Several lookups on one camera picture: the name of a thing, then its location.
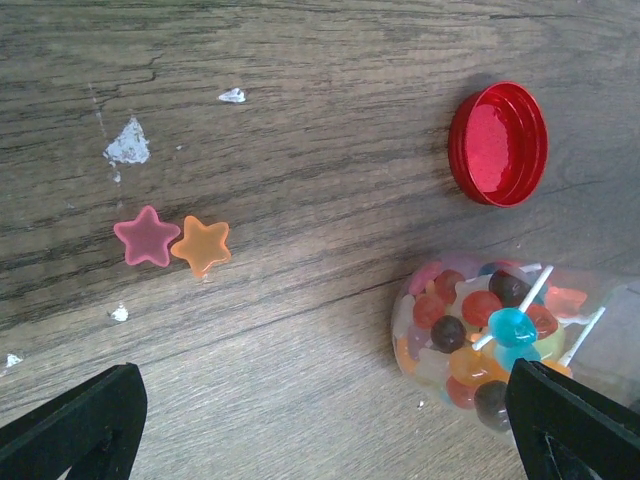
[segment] paint chip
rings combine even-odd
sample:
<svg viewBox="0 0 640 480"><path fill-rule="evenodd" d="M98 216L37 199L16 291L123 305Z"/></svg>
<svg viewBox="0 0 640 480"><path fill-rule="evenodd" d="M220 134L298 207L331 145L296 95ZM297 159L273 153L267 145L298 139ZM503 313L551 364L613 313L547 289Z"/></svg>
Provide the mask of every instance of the paint chip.
<svg viewBox="0 0 640 480"><path fill-rule="evenodd" d="M147 148L148 144L149 141L144 138L142 125L138 123L136 117L131 117L122 133L107 147L102 155L109 160L111 166L115 166L116 162L145 163L151 156Z"/></svg>
<svg viewBox="0 0 640 480"><path fill-rule="evenodd" d="M5 365L5 368L15 367L17 364L19 364L23 360L24 358L19 357L18 355L15 355L13 353L9 353L7 355L7 364Z"/></svg>
<svg viewBox="0 0 640 480"><path fill-rule="evenodd" d="M218 99L222 100L223 102L230 103L243 103L246 100L246 98L244 97L244 92L239 88L234 88L232 90L229 90L228 92L224 92L218 97Z"/></svg>
<svg viewBox="0 0 640 480"><path fill-rule="evenodd" d="M124 305L121 303L118 306L118 308L116 308L114 312L111 314L111 318L116 322L126 322L127 319L129 318L129 312L127 311L126 308L124 308Z"/></svg>

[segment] red lid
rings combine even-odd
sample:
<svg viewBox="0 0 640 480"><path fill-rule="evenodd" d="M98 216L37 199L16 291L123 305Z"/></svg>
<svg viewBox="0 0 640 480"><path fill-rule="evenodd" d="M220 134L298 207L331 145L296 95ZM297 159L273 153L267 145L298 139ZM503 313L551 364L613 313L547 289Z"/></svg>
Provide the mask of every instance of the red lid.
<svg viewBox="0 0 640 480"><path fill-rule="evenodd" d="M460 188L479 203L513 207L534 192L549 140L540 107L523 87L501 82L471 95L449 131L449 164Z"/></svg>

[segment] wooden table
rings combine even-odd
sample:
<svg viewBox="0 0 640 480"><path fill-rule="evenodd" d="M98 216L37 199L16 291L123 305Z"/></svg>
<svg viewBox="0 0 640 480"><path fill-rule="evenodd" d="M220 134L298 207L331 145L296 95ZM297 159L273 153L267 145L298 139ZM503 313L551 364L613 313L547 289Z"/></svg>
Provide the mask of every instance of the wooden table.
<svg viewBox="0 0 640 480"><path fill-rule="evenodd" d="M32 3L0 6L3 424L134 362L135 479L523 477L401 377L390 309L442 249L640 272L637 2ZM551 135L511 210L467 200L446 150L502 79ZM151 158L116 182L132 115ZM126 265L113 224L147 204L229 222L232 262Z"/></svg>

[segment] orange star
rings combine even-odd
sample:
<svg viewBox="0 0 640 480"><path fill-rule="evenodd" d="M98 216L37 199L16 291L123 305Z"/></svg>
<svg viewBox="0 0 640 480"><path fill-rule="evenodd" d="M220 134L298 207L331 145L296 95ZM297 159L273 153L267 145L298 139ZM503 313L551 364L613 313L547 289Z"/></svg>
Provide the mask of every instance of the orange star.
<svg viewBox="0 0 640 480"><path fill-rule="evenodd" d="M224 222L205 226L196 217L184 219L184 238L171 247L171 253L189 262L191 271L204 277L213 265L231 260L231 252L225 245L229 225Z"/></svg>

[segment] plastic jar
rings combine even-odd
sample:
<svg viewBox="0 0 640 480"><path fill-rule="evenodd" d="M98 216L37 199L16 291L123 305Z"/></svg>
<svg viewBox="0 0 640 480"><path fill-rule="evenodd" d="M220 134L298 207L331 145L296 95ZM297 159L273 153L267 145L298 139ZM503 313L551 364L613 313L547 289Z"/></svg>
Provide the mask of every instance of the plastic jar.
<svg viewBox="0 0 640 480"><path fill-rule="evenodd" d="M638 317L637 279L452 252L411 276L391 325L405 375L512 444L504 395L517 358L640 410Z"/></svg>

